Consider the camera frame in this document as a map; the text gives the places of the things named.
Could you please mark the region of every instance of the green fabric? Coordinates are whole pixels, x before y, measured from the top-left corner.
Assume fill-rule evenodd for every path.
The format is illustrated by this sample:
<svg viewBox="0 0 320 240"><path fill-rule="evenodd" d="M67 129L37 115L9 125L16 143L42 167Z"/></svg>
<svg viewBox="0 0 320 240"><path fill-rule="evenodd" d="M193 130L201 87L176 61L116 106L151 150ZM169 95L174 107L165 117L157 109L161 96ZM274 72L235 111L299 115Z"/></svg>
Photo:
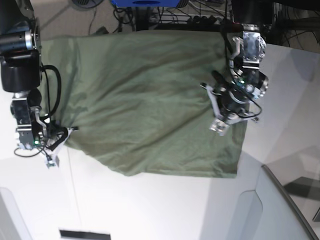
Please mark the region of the green fabric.
<svg viewBox="0 0 320 240"><path fill-rule="evenodd" d="M236 176L246 124L223 137L210 131L213 110L200 87L214 82L212 70L227 75L219 33L143 31L42 45L43 64L62 77L56 119L79 127L68 146L126 176ZM53 106L57 87L48 74Z"/></svg>

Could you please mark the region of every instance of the wrinkled cloth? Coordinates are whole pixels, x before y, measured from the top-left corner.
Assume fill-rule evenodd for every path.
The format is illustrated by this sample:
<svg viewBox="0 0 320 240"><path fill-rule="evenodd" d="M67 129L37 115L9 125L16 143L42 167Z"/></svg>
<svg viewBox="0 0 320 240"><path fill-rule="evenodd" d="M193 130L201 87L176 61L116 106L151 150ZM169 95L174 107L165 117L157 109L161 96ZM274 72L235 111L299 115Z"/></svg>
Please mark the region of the wrinkled cloth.
<svg viewBox="0 0 320 240"><path fill-rule="evenodd" d="M224 41L215 32L142 31L42 42L42 62L62 78L54 118L79 127L67 145L126 176L142 172L234 178L246 123L225 136L202 82L226 78ZM57 83L48 71L50 102ZM46 81L40 86L46 109Z"/></svg>

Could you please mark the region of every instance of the blue object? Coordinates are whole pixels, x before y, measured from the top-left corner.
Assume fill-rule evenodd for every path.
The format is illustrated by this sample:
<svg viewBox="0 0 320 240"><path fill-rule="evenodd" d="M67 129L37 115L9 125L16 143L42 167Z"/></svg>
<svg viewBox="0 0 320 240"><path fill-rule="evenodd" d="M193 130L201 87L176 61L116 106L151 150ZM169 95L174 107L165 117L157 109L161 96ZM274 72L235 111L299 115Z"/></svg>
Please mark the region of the blue object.
<svg viewBox="0 0 320 240"><path fill-rule="evenodd" d="M112 0L119 8L127 7L171 7L175 8L180 0Z"/></svg>

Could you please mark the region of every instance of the green cloth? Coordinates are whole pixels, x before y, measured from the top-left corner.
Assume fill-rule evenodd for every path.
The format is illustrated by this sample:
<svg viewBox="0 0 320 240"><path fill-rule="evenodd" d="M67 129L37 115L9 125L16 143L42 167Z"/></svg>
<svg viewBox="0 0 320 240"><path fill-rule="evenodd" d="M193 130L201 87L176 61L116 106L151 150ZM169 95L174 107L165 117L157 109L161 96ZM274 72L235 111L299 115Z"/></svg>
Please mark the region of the green cloth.
<svg viewBox="0 0 320 240"><path fill-rule="evenodd" d="M43 64L56 66L62 77L55 118L79 127L69 147L126 176L236 176L246 123L225 136L210 131L213 110L200 87L214 83L212 70L228 75L219 33L143 31L42 45ZM57 84L48 74L53 106Z"/></svg>

